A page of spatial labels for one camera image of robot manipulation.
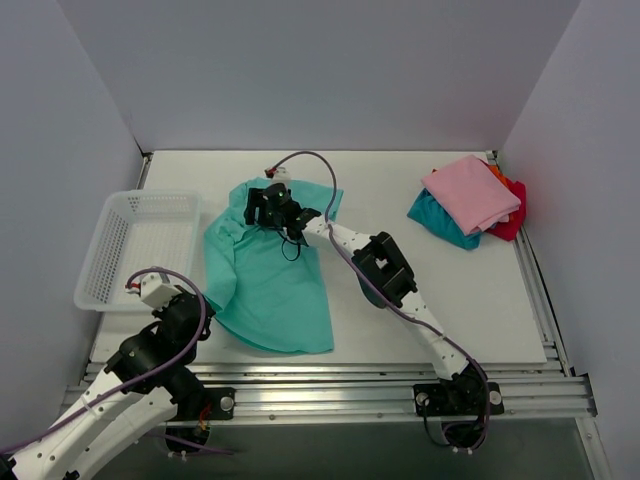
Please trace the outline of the teal green t-shirt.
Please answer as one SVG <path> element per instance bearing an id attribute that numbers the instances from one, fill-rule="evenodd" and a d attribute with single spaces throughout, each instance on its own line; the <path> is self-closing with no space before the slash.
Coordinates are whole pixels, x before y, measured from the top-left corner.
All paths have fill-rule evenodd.
<path id="1" fill-rule="evenodd" d="M 283 243 L 244 220 L 255 178 L 236 186 L 227 208 L 204 232 L 204 295 L 218 322 L 251 347 L 281 354 L 321 354 L 334 338 L 318 251 Z"/>

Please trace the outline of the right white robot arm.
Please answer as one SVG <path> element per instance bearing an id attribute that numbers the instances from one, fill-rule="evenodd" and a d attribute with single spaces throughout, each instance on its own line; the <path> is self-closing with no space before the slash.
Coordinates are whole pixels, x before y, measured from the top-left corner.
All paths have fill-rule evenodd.
<path id="1" fill-rule="evenodd" d="M 405 322 L 444 385 L 444 400 L 464 413 L 490 397 L 477 361 L 451 340 L 421 296 L 414 271 L 393 237 L 365 234 L 339 225 L 327 213 L 304 208 L 283 183 L 249 189 L 244 212 L 248 225 L 274 230 L 299 246 L 334 249 L 357 276 L 368 301 Z"/>

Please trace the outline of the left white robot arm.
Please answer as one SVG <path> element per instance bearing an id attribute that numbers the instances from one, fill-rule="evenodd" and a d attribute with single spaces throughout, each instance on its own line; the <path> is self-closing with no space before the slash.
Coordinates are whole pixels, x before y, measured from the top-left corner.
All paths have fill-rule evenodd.
<path id="1" fill-rule="evenodd" d="M 121 344 L 53 433 L 2 455 L 2 478 L 90 479 L 160 423 L 210 405 L 187 366 L 210 334 L 213 309 L 182 292 L 152 314 L 155 322 Z"/>

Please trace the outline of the white plastic basket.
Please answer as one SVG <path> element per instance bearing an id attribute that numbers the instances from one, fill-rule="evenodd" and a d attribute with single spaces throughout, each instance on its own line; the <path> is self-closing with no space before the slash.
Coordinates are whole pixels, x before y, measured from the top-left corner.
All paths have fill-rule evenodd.
<path id="1" fill-rule="evenodd" d="M 74 291 L 76 307 L 143 312 L 148 307 L 125 291 L 134 272 L 162 267 L 190 276 L 201 205 L 194 191 L 130 190 L 109 196 Z"/>

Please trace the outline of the blue folded t-shirt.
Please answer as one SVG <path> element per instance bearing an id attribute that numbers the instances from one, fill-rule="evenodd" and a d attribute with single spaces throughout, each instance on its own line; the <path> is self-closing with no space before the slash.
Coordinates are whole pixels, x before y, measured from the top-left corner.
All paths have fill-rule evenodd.
<path id="1" fill-rule="evenodd" d="M 407 217 L 441 240 L 463 250 L 472 251 L 480 245 L 482 233 L 465 235 L 454 219 L 426 189 L 418 194 L 409 208 Z"/>

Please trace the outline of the pink folded t-shirt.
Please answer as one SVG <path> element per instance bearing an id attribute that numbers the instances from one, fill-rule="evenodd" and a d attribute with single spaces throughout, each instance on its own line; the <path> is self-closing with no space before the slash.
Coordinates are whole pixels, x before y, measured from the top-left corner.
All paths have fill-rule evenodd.
<path id="1" fill-rule="evenodd" d="M 465 235 L 509 220 L 522 205 L 489 165 L 474 155 L 436 169 L 421 182 Z"/>

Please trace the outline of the red folded t-shirt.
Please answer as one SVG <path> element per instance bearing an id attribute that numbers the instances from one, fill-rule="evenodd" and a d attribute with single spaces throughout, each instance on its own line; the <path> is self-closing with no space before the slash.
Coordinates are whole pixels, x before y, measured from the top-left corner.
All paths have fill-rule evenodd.
<path id="1" fill-rule="evenodd" d="M 514 212 L 509 214 L 507 222 L 498 222 L 487 230 L 487 233 L 507 242 L 513 241 L 524 223 L 526 218 L 527 192 L 526 187 L 519 181 L 513 182 L 507 180 L 510 192 L 520 200 L 520 206 Z"/>

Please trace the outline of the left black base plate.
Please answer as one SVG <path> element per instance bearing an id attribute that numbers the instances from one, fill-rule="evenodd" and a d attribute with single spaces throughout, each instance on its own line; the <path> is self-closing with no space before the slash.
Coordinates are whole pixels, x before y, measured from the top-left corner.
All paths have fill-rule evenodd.
<path id="1" fill-rule="evenodd" d="M 231 387 L 204 388 L 177 401 L 172 421 L 226 421 L 234 417 L 236 390 Z"/>

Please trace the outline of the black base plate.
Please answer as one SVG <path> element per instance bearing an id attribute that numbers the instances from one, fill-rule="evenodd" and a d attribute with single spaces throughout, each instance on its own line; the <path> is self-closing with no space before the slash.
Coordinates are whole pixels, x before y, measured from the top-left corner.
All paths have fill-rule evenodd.
<path id="1" fill-rule="evenodd" d="M 177 401 L 172 421 L 226 421 L 234 417 L 236 390 L 231 387 L 204 388 Z"/>
<path id="2" fill-rule="evenodd" d="M 415 384 L 412 392 L 415 412 L 421 417 L 478 416 L 486 411 L 486 400 L 491 415 L 505 413 L 501 390 L 495 382 Z"/>

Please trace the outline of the aluminium rail frame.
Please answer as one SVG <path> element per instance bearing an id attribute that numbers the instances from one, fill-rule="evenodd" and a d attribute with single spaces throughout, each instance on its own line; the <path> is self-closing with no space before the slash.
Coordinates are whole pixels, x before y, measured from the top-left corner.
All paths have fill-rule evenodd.
<path id="1" fill-rule="evenodd" d="M 325 151 L 288 168 L 297 179 L 342 188 L 342 224 L 394 237 L 429 309 L 500 386 L 505 419 L 592 416 L 589 383 L 569 371 L 525 239 L 489 238 L 466 252 L 407 218 L 421 178 L 457 158 L 455 151 Z M 211 387 L 235 389 L 239 424 L 413 419 L 412 388 L 434 377 L 426 352 L 404 322 L 361 296 L 342 260 L 326 251 L 320 258 L 332 352 L 271 355 L 215 327 L 199 346 L 195 372 Z"/>

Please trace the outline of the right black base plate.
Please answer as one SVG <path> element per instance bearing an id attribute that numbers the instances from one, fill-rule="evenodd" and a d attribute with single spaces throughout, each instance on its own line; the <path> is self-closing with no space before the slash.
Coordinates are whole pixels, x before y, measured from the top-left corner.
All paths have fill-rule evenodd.
<path id="1" fill-rule="evenodd" d="M 495 382 L 415 384 L 412 392 L 415 412 L 421 417 L 478 416 L 486 411 L 486 400 L 491 415 L 505 413 L 501 390 Z"/>

